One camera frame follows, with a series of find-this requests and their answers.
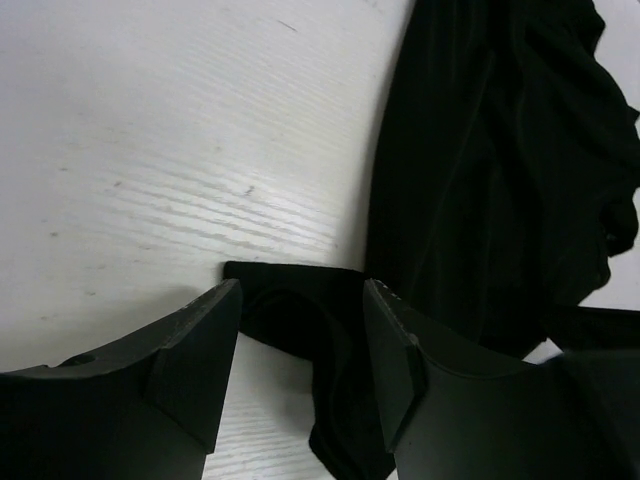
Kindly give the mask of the black tank top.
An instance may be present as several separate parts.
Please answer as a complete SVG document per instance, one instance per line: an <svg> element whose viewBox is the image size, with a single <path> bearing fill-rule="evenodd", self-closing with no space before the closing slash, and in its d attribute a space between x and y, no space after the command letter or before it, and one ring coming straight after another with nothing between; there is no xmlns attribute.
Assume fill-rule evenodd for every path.
<svg viewBox="0 0 640 480"><path fill-rule="evenodd" d="M561 353L544 317L607 284L639 232L638 112L595 50L590 1L419 1L377 140L364 268L228 262L241 332L308 360L309 446L337 479L397 473L363 292L497 353Z"/></svg>

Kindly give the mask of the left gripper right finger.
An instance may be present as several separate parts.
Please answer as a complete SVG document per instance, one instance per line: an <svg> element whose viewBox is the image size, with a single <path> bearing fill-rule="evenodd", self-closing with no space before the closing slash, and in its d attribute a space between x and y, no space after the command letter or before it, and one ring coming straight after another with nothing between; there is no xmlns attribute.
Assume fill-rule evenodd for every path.
<svg viewBox="0 0 640 480"><path fill-rule="evenodd" d="M363 308L386 449L402 479L635 479L639 315L558 307L561 353L473 343L369 280Z"/></svg>

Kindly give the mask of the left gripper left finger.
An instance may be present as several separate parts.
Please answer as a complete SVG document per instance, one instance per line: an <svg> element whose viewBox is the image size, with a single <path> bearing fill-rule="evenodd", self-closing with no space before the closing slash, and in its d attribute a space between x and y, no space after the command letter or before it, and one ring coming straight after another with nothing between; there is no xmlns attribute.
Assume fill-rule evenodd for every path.
<svg viewBox="0 0 640 480"><path fill-rule="evenodd" d="M55 366L1 376L5 479L198 479L242 310L235 280Z"/></svg>

